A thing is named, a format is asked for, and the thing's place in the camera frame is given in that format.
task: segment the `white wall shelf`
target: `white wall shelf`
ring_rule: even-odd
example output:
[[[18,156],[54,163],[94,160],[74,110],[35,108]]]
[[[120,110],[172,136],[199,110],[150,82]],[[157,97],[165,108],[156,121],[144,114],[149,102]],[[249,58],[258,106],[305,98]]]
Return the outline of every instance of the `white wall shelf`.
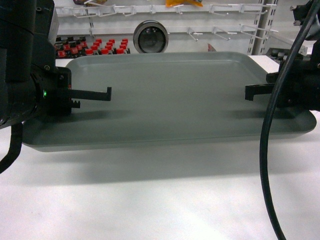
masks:
[[[177,7],[166,7],[165,5],[100,5],[90,7],[70,7],[56,6],[59,17],[76,17],[76,18],[95,18],[109,17],[112,15],[122,14],[125,17],[139,13],[192,13],[202,12],[208,14],[227,15],[229,12],[241,14],[263,15],[272,5],[252,4],[252,3],[235,3],[235,4],[205,4],[203,7],[195,7],[192,5],[178,5]]]
[[[213,35],[219,36],[219,34],[227,34],[229,36],[236,34],[249,34],[252,37],[259,38],[253,34],[257,27],[252,25],[224,25],[224,26],[165,26],[169,34],[177,33],[190,33],[196,34],[200,33],[211,33]],[[136,27],[104,27],[104,28],[74,28],[74,29],[60,29],[59,35],[103,35],[103,34],[133,34]]]

